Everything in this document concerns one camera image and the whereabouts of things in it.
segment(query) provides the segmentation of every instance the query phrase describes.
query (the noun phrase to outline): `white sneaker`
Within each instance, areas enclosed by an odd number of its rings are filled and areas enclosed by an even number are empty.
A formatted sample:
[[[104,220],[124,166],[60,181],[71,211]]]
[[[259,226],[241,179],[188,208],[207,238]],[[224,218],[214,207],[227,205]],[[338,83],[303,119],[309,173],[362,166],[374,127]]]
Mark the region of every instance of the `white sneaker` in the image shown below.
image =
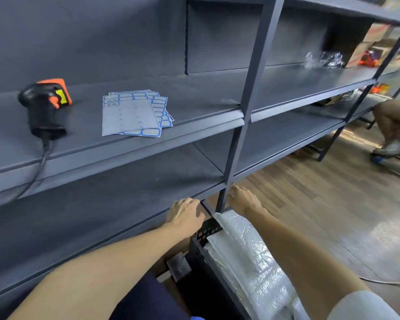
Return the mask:
[[[396,156],[400,155],[400,141],[395,140],[384,144],[381,148],[376,148],[373,150],[374,154],[382,156]]]

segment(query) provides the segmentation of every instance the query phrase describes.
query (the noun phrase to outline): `gray wall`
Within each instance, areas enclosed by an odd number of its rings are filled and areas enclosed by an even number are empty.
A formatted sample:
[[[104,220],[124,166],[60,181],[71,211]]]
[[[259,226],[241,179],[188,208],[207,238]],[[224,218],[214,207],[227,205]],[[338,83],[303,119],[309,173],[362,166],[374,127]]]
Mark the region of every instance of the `gray wall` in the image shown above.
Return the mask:
[[[185,0],[0,0],[0,92],[183,74]]]
[[[188,73],[249,66],[260,6],[196,2],[188,8]],[[267,65],[299,63],[319,51],[332,17],[283,8]]]

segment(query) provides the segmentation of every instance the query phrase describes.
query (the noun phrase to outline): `black plastic crate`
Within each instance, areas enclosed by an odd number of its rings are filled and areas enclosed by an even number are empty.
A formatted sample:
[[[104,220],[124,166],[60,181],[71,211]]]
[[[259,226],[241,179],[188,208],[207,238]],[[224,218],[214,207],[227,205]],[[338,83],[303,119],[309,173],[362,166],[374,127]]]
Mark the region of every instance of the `black plastic crate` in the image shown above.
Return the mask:
[[[218,222],[210,218],[190,241],[186,259],[192,269],[190,286],[197,291],[197,297],[191,297],[196,299],[195,302],[186,302],[193,315],[208,320],[248,320],[251,318],[247,311],[225,282],[209,253],[203,249],[206,238],[221,230]]]

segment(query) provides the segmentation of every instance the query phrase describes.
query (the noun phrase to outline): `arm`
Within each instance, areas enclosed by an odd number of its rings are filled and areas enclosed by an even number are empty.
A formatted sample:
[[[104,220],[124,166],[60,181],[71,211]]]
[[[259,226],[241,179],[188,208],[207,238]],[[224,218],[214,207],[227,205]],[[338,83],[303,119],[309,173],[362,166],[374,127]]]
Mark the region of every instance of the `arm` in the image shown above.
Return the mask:
[[[199,200],[175,202],[170,223],[73,259],[31,292],[10,320],[107,320],[120,300],[171,247],[200,229]]]
[[[250,191],[233,186],[228,202],[258,231],[312,320],[327,319],[333,307],[348,294],[369,290],[354,272],[270,215]]]

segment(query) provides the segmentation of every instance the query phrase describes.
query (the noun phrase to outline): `white sleeve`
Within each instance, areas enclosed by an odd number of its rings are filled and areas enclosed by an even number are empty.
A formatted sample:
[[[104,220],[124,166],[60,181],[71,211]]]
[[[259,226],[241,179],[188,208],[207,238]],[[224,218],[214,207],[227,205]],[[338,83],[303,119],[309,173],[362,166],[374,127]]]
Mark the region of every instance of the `white sleeve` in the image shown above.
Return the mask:
[[[378,295],[357,291],[345,296],[329,314],[328,320],[400,320],[400,316]]]

